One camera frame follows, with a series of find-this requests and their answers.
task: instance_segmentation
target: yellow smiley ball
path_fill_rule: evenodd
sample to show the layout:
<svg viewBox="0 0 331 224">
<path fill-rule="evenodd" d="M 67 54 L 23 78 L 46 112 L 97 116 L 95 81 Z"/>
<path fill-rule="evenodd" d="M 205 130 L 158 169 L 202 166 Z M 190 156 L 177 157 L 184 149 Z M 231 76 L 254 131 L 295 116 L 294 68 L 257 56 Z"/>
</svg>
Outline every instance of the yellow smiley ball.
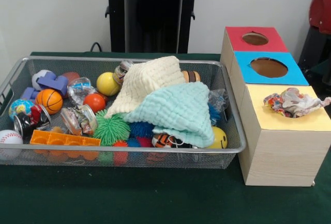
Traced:
<svg viewBox="0 0 331 224">
<path fill-rule="evenodd" d="M 97 89 L 106 96 L 117 94 L 121 86 L 114 80 L 113 73 L 105 72 L 98 77 Z"/>
<path fill-rule="evenodd" d="M 228 139 L 227 139 L 227 135 L 225 134 L 225 132 L 218 127 L 213 127 L 213 132 L 215 135 L 214 143 L 207 148 L 211 148 L 211 149 L 227 148 Z"/>
</svg>

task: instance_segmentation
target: purple toy block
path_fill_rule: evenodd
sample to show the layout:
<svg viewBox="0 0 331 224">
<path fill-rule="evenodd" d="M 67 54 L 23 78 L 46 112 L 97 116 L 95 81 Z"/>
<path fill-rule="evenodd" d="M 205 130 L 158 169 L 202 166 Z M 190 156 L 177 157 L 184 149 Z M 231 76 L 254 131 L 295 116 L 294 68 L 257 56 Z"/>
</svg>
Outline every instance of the purple toy block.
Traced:
<svg viewBox="0 0 331 224">
<path fill-rule="evenodd" d="M 52 88 L 61 93 L 62 96 L 65 96 L 67 93 L 68 79 L 63 76 L 58 76 L 52 72 L 47 72 L 44 77 L 40 77 L 37 81 L 42 89 Z"/>
<path fill-rule="evenodd" d="M 38 95 L 40 91 L 36 91 L 34 88 L 32 87 L 28 87 L 25 89 L 25 91 L 23 92 L 21 99 L 22 100 L 30 100 L 33 103 L 35 103 L 36 97 Z"/>
</svg>

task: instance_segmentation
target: wire mesh basket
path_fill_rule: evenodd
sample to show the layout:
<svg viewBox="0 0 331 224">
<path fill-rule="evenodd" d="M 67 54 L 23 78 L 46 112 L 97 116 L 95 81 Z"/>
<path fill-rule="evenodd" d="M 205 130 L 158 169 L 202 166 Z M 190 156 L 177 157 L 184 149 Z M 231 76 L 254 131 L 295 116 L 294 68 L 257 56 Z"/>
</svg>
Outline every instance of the wire mesh basket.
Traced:
<svg viewBox="0 0 331 224">
<path fill-rule="evenodd" d="M 147 60 L 130 59 L 134 63 Z M 114 71 L 122 59 L 82 58 L 82 57 L 35 57 L 18 61 L 0 87 L 0 130 L 13 130 L 9 118 L 10 104 L 19 99 L 27 87 L 31 87 L 33 74 L 42 69 L 61 75 L 76 71 L 96 85 L 100 74 Z M 222 113 L 217 126 L 225 131 L 228 138 L 226 149 L 205 148 L 145 148 L 145 147 L 106 147 L 106 146 L 64 146 L 1 144 L 0 153 L 15 152 L 19 156 L 12 160 L 0 160 L 3 165 L 35 166 L 116 166 L 116 167 L 164 167 L 164 168 L 210 168 L 225 169 L 234 156 L 246 146 L 242 123 L 234 100 L 229 77 L 225 67 L 219 62 L 181 61 L 181 70 L 197 71 L 201 81 L 209 89 L 226 88 L 229 107 Z M 72 107 L 64 100 L 63 107 Z M 52 115 L 52 126 L 65 127 L 60 114 Z"/>
</svg>

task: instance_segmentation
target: green tablecloth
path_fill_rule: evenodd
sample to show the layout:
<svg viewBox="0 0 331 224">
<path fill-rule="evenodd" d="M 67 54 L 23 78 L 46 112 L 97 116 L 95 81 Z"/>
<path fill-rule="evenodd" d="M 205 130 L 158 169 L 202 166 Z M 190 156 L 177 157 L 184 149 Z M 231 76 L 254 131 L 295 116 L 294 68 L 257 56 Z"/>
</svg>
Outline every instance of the green tablecloth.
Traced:
<svg viewBox="0 0 331 224">
<path fill-rule="evenodd" d="M 33 53 L 89 57 L 162 54 Z M 219 54 L 181 59 L 218 60 Z M 331 155 L 310 188 L 248 187 L 226 170 L 0 166 L 1 223 L 331 223 Z"/>
</svg>

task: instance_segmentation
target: cream knit blanket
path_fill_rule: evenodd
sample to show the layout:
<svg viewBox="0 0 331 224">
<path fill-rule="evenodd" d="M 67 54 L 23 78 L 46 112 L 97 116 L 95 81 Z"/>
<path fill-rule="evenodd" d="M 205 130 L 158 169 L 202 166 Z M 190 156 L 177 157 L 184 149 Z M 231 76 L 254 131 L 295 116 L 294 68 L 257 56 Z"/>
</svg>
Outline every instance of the cream knit blanket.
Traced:
<svg viewBox="0 0 331 224">
<path fill-rule="evenodd" d="M 151 92 L 166 86 L 185 83 L 175 56 L 161 57 L 134 64 L 124 77 L 122 89 L 105 118 L 135 110 Z"/>
</svg>

